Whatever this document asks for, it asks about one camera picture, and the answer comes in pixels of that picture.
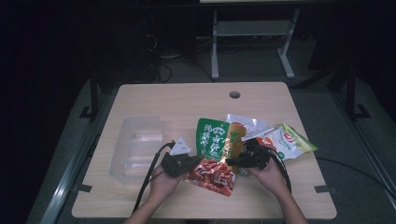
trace plastic container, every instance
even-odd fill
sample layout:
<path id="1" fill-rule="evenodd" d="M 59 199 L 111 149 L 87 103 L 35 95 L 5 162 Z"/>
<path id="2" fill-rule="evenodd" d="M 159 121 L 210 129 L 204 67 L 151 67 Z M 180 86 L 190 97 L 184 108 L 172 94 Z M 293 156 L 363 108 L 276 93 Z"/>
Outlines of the plastic container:
<path id="1" fill-rule="evenodd" d="M 163 145 L 158 116 L 131 116 L 124 120 L 109 166 L 109 173 L 123 184 L 142 184 L 155 153 Z"/>

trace forearm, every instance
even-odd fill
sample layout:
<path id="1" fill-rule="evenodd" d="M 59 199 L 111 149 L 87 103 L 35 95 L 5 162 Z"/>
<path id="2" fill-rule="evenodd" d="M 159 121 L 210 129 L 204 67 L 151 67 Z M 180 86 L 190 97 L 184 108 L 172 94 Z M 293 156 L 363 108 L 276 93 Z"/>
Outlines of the forearm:
<path id="1" fill-rule="evenodd" d="M 286 224 L 305 224 L 308 223 L 297 202 L 288 191 L 277 194 L 276 198 L 282 209 Z"/>
<path id="2" fill-rule="evenodd" d="M 160 207 L 163 200 L 149 197 L 128 219 L 124 224 L 144 224 L 149 221 L 154 212 Z"/>

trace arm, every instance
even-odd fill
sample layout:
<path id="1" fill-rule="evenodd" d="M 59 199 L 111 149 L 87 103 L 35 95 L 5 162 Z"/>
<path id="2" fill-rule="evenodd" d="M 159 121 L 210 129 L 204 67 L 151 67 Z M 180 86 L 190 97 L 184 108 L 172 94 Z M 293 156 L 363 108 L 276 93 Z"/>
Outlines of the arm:
<path id="1" fill-rule="evenodd" d="M 269 161 L 267 167 L 262 170 L 257 168 L 247 168 L 247 171 L 256 176 L 260 183 L 276 196 L 280 208 L 282 209 L 285 223 L 308 223 L 297 202 L 295 202 L 293 196 L 288 190 L 283 175 L 280 173 L 276 163 L 272 159 Z"/>
<path id="2" fill-rule="evenodd" d="M 175 191 L 183 175 L 174 178 L 169 176 L 166 172 L 161 174 L 162 171 L 163 168 L 161 165 L 154 169 L 152 176 L 158 176 L 150 183 L 148 199 L 128 219 L 125 220 L 124 224 L 143 224 L 148 222 L 163 201 L 165 201 L 165 199 Z"/>

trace background table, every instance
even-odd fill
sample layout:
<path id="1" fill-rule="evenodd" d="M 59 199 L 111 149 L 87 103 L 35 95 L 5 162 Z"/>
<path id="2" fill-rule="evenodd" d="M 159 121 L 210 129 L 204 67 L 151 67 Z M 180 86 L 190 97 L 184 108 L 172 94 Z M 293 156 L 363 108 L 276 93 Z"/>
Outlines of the background table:
<path id="1" fill-rule="evenodd" d="M 238 99 L 230 97 L 239 91 Z M 72 213 L 75 217 L 128 217 L 142 183 L 123 185 L 108 173 L 122 122 L 132 115 L 158 115 L 163 122 L 164 142 L 180 136 L 195 148 L 199 118 L 225 120 L 228 113 L 266 119 L 270 124 L 286 122 L 305 135 L 303 124 L 284 83 L 206 83 L 124 85 L 120 88 L 92 157 Z M 316 193 L 325 185 L 313 153 L 286 161 L 293 196 L 307 218 L 336 216 L 328 192 Z M 233 194 L 226 197 L 188 183 L 153 215 L 157 218 L 281 218 L 275 197 L 254 177 L 238 176 Z"/>

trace black device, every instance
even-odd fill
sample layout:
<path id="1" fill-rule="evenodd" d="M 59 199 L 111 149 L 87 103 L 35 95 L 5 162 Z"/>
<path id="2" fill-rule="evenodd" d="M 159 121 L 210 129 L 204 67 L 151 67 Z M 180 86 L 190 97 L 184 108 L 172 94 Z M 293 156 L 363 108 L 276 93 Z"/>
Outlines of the black device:
<path id="1" fill-rule="evenodd" d="M 226 159 L 225 161 L 229 166 L 237 165 L 243 168 L 258 167 L 262 170 L 268 165 L 271 159 L 275 161 L 291 192 L 291 183 L 285 164 L 276 156 L 275 150 L 260 145 L 255 138 L 246 141 L 244 144 L 244 151 L 239 154 L 239 158 Z"/>
<path id="2" fill-rule="evenodd" d="M 157 164 L 157 161 L 160 158 L 161 152 L 166 147 L 173 148 L 175 144 L 176 144 L 175 141 L 166 143 L 160 148 L 160 150 L 158 150 L 157 153 L 155 153 L 154 159 L 150 167 L 148 168 L 148 173 L 146 175 L 145 181 L 143 182 L 142 188 L 140 188 L 139 194 L 137 196 L 136 204 L 134 205 L 134 211 L 136 211 L 136 209 L 139 207 L 146 186 L 153 178 L 156 177 L 156 176 L 151 176 L 151 174 L 155 168 L 155 164 Z M 187 173 L 188 171 L 191 171 L 195 166 L 199 164 L 200 161 L 201 158 L 197 156 L 191 157 L 187 153 L 172 156 L 168 152 L 166 152 L 163 157 L 163 160 L 161 161 L 161 166 L 163 167 L 163 171 L 169 174 L 170 176 L 178 177 L 180 175 Z"/>

